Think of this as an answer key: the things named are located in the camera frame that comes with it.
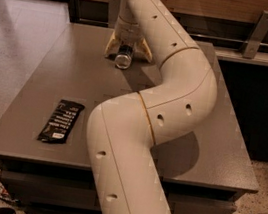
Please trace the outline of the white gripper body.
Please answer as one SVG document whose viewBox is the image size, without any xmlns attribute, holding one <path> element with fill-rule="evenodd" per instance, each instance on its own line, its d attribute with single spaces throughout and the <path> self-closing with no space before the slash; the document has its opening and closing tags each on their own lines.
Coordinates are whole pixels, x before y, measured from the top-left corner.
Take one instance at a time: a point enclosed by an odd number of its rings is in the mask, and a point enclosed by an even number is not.
<svg viewBox="0 0 268 214">
<path fill-rule="evenodd" d="M 143 35 L 127 0 L 120 0 L 118 18 L 112 34 L 111 42 L 118 45 L 136 47 L 142 41 Z"/>
</svg>

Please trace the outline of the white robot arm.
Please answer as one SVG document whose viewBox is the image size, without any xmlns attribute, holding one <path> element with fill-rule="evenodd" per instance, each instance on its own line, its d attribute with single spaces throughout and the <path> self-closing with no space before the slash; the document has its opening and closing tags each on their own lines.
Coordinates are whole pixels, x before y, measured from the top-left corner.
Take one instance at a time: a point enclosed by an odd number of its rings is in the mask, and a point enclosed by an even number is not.
<svg viewBox="0 0 268 214">
<path fill-rule="evenodd" d="M 160 0 L 125 0 L 161 73 L 156 87 L 95 107 L 87 148 L 102 214 L 171 214 L 152 146 L 182 137 L 216 104 L 208 58 Z"/>
</svg>

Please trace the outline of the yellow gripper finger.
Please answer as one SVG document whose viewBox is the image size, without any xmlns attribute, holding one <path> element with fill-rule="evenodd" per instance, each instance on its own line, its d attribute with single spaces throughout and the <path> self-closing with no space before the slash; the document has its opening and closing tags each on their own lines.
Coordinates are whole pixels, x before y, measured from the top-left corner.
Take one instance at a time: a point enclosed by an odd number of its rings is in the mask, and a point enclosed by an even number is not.
<svg viewBox="0 0 268 214">
<path fill-rule="evenodd" d="M 152 52 L 145 39 L 141 38 L 135 46 L 135 54 L 137 57 L 146 60 L 150 63 L 153 60 Z"/>
<path fill-rule="evenodd" d="M 108 44 L 106 44 L 106 49 L 104 50 L 105 57 L 109 57 L 114 52 L 117 52 L 119 49 L 120 40 L 116 37 L 115 33 L 112 33 L 109 38 Z"/>
</svg>

